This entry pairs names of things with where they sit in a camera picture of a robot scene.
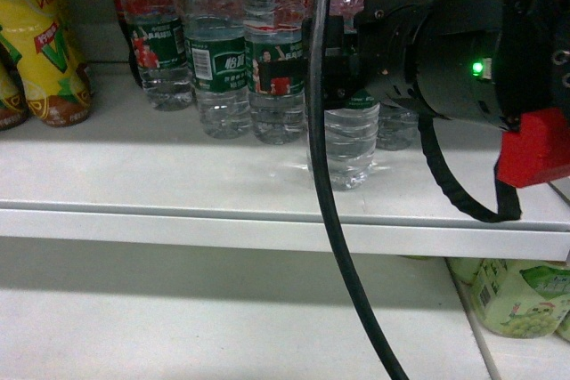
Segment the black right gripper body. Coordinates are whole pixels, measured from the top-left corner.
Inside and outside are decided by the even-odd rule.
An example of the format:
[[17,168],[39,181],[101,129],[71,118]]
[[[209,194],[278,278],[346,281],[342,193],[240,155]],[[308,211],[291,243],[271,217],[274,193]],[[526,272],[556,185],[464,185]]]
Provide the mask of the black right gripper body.
[[328,17],[303,24],[307,83],[319,85],[308,89],[309,99],[323,109],[360,109],[362,94],[371,104],[427,109],[414,58],[429,1],[311,0],[310,13]]

